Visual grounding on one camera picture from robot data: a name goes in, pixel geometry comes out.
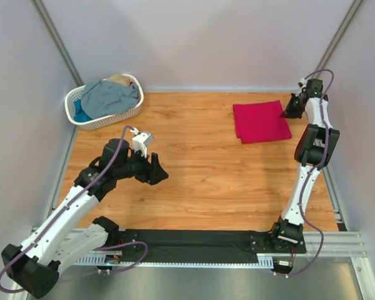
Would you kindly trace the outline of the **red t shirt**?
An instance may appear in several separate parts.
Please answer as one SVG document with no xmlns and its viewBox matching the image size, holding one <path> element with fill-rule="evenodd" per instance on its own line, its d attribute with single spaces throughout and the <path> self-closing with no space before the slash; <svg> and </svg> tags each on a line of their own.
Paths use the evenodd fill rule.
<svg viewBox="0 0 375 300">
<path fill-rule="evenodd" d="M 236 137 L 243 144 L 282 141 L 292 138 L 288 122 L 281 116 L 279 100 L 232 106 Z"/>
</svg>

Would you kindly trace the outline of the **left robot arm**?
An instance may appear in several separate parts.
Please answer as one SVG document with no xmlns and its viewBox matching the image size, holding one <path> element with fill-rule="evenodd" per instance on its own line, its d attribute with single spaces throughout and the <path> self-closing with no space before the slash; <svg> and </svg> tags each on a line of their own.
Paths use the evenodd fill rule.
<svg viewBox="0 0 375 300">
<path fill-rule="evenodd" d="M 1 274 L 20 285 L 22 291 L 41 299 L 74 261 L 95 249 L 118 247 L 119 227 L 106 217 L 96 218 L 72 239 L 67 236 L 116 188 L 119 180 L 135 178 L 153 186 L 169 177 L 158 155 L 148 154 L 153 139 L 143 131 L 136 133 L 131 142 L 123 138 L 109 140 L 102 154 L 79 173 L 65 199 L 44 223 L 20 245 L 8 244 L 2 250 Z"/>
</svg>

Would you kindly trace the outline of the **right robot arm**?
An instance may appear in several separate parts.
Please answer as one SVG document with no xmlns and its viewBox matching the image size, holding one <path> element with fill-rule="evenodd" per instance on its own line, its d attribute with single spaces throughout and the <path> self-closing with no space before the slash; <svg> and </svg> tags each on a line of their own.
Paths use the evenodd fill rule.
<svg viewBox="0 0 375 300">
<path fill-rule="evenodd" d="M 323 92 L 323 82 L 304 78 L 298 86 L 298 92 L 291 95 L 281 116 L 300 119 L 305 115 L 307 127 L 294 153 L 297 173 L 290 198 L 271 229 L 271 245 L 277 251 L 289 250 L 304 241 L 305 213 L 313 186 L 328 165 L 340 137 L 329 120 L 329 99 Z"/>
</svg>

